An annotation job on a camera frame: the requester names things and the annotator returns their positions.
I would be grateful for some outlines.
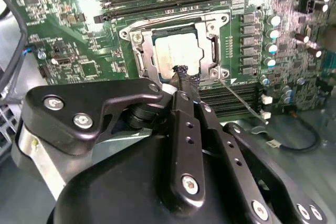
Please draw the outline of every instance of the wire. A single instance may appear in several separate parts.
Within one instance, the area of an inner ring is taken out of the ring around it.
[[[261,134],[264,136],[264,138],[267,140],[267,144],[269,144],[270,146],[272,146],[273,148],[277,147],[283,151],[287,151],[287,152],[293,152],[293,153],[307,153],[307,152],[311,152],[314,151],[317,147],[320,146],[322,139],[320,137],[320,134],[317,132],[317,130],[315,130],[315,128],[310,125],[309,123],[307,123],[305,120],[303,120],[301,117],[299,117],[294,111],[290,111],[289,114],[294,117],[296,120],[299,121],[299,123],[305,127],[308,131],[310,131],[313,136],[314,136],[314,142],[309,145],[308,147],[305,148],[292,148],[289,146],[285,146],[282,143],[278,142],[277,140],[275,140],[271,135],[268,134],[268,132],[266,131],[266,129],[264,127],[258,126],[255,127],[251,130],[252,134],[258,135]]]
[[[279,148],[284,151],[289,151],[289,152],[306,153],[306,152],[311,152],[315,150],[317,147],[319,147],[322,142],[322,139],[320,137],[320,134],[317,132],[317,130],[315,130],[315,128],[311,124],[307,123],[305,120],[299,117],[299,115],[297,115],[294,111],[290,111],[289,114],[295,119],[297,119],[303,127],[305,127],[308,131],[310,131],[314,135],[314,142],[305,148],[292,148],[292,147],[285,146],[283,144],[281,144]]]
[[[0,14],[0,20],[4,19],[11,10],[9,10],[9,8],[6,6],[6,8],[4,9],[4,11]]]
[[[15,72],[13,74],[13,77],[12,77],[12,81],[10,82],[9,84],[9,87],[8,87],[8,93],[6,95],[6,97],[2,100],[0,100],[0,105],[7,105],[7,104],[21,104],[21,99],[18,99],[18,98],[13,98],[13,94],[14,94],[14,91],[15,91],[15,87],[16,87],[16,83],[17,83],[17,80],[18,80],[18,77],[19,77],[19,74],[20,74],[20,71],[21,71],[21,68],[22,68],[22,65],[23,65],[23,62],[25,60],[25,55],[28,53],[28,52],[31,52],[31,49],[28,48],[26,49],[24,52],[23,52],[23,56],[20,58],[20,61],[18,62],[17,64],[17,67],[15,69]]]
[[[243,98],[241,98],[235,91],[233,91],[229,86],[227,86],[225,84],[225,81],[220,80],[221,83],[224,85],[224,87],[226,87],[246,108],[247,110],[257,119],[261,120],[263,123],[265,123],[266,125],[268,124],[268,121],[263,119],[257,112],[255,112],[250,105],[248,105],[247,102],[244,101]]]
[[[10,59],[6,70],[4,71],[3,76],[0,78],[0,92],[2,92],[10,82],[15,72],[15,69],[19,63],[19,60],[22,57],[22,51],[25,48],[25,44],[28,37],[27,25],[22,19],[17,9],[15,8],[15,6],[13,5],[13,3],[10,0],[3,0],[3,1],[7,5],[8,9],[13,13],[13,16],[15,17],[21,32],[21,37],[13,53],[13,56]]]

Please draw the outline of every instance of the green circuit board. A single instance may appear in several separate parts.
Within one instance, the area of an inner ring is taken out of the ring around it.
[[[316,41],[319,28],[328,25],[328,12],[303,14],[298,11],[299,0],[12,1],[27,23],[27,44],[35,48],[39,71],[49,84],[139,78],[132,44],[121,38],[121,30],[139,20],[222,10],[229,21],[219,29],[219,67],[229,71],[228,85],[259,83],[265,76],[275,90],[275,107],[288,102],[282,99],[287,85],[293,90],[290,102],[300,109],[320,104],[315,82],[323,57],[308,54],[307,45],[295,40],[293,32],[309,33]],[[281,18],[276,26],[270,21],[274,16]],[[280,36],[270,38],[272,30]],[[271,45],[278,50],[269,52]],[[266,59],[276,65],[269,67]],[[304,84],[298,84],[300,78]],[[220,86],[214,82],[201,89]]]

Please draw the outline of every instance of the black plastic bracket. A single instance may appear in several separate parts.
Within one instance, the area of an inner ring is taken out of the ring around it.
[[[237,140],[253,176],[269,187],[271,204],[282,223],[327,223],[327,217],[322,209],[288,177],[242,127],[236,123],[227,123],[223,129]]]
[[[43,101],[49,97],[60,99],[64,107],[57,111],[46,108]],[[36,87],[26,95],[22,119],[30,132],[55,148],[81,155],[111,137],[115,123],[128,106],[157,103],[162,98],[163,92],[149,79]],[[89,129],[74,124],[78,113],[92,118]]]

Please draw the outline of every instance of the mounting hole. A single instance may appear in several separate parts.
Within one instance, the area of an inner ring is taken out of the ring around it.
[[[125,31],[122,31],[121,32],[121,37],[126,38],[127,37],[127,33]]]
[[[230,148],[234,148],[233,144],[230,141],[228,141],[227,144]]]
[[[194,125],[190,122],[187,122],[186,125],[189,129],[192,129],[194,127]]]
[[[189,144],[194,144],[194,140],[192,140],[191,137],[189,137],[189,136],[187,136],[187,137],[185,138],[185,140],[186,140],[187,143],[189,143]]]
[[[243,164],[241,163],[241,161],[240,161],[239,159],[237,159],[237,158],[235,158],[235,162],[236,162],[236,164],[239,165],[239,166],[242,166],[242,165],[243,165]]]

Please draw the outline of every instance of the black cable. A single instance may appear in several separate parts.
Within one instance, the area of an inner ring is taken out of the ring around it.
[[[288,151],[288,152],[306,153],[306,152],[311,152],[315,150],[317,147],[319,147],[322,142],[322,139],[320,137],[320,134],[317,132],[317,130],[315,130],[315,128],[312,125],[307,123],[305,120],[303,120],[301,117],[299,117],[295,113],[291,113],[291,114],[292,116],[294,116],[295,119],[297,119],[300,122],[300,124],[303,127],[305,127],[308,131],[310,131],[314,135],[314,142],[305,148],[292,148],[292,147],[285,146],[283,144],[281,144],[279,148],[281,150]]]
[[[9,10],[9,8],[6,6],[6,8],[4,9],[4,11],[0,14],[0,20],[4,19],[10,13],[10,11],[11,10]]]
[[[4,71],[3,76],[0,78],[0,92],[2,92],[5,87],[8,85],[8,83],[10,82],[10,79],[12,78],[15,69],[19,63],[20,58],[22,57],[22,52],[25,48],[25,44],[27,41],[27,37],[28,37],[28,32],[27,32],[27,25],[24,22],[24,20],[22,19],[21,15],[19,14],[19,12],[17,11],[17,9],[15,8],[15,6],[13,5],[13,3],[10,0],[3,0],[5,2],[5,4],[7,5],[8,9],[13,13],[20,32],[21,32],[21,37],[19,40],[19,43],[16,46],[16,49],[13,53],[12,58],[9,61],[9,64],[6,68],[6,70]]]

